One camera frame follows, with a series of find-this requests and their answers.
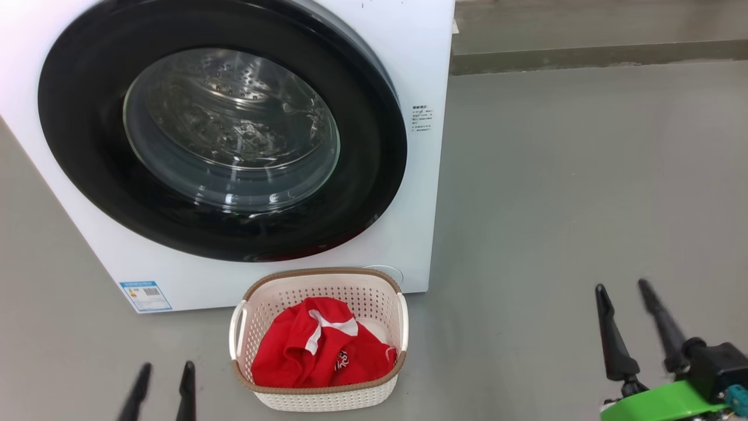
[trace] concrete floor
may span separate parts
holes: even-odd
[[[636,280],[686,334],[748,350],[748,63],[450,80],[432,287],[408,297],[393,395],[265,408],[233,377],[229,309],[136,315],[18,144],[0,136],[0,419],[112,420],[140,364],[169,420],[185,360],[199,420],[594,420],[604,282],[650,387],[666,383]]]

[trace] white laundry basket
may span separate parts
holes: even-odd
[[[307,389],[257,386],[250,367],[260,341],[275,316],[307,297],[333,297],[347,303],[359,323],[397,348],[397,362],[392,371],[378,380],[348,386]],[[236,376],[262,403],[279,411],[343,411],[382,403],[395,388],[407,349],[405,298],[395,281],[377,270],[306,269],[266,276],[249,288],[231,316],[229,354]]]

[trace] washing machine door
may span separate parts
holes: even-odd
[[[381,65],[281,0],[108,0],[52,47],[41,125],[127,228],[233,261],[300,258],[374,223],[406,158]]]

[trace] glass door window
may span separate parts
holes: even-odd
[[[287,208],[335,168],[340,135],[325,101],[290,70],[230,49],[162,58],[130,86],[124,124],[164,184],[228,211]]]

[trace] front-loading washing machine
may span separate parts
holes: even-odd
[[[454,0],[0,6],[0,115],[137,312],[429,285]]]

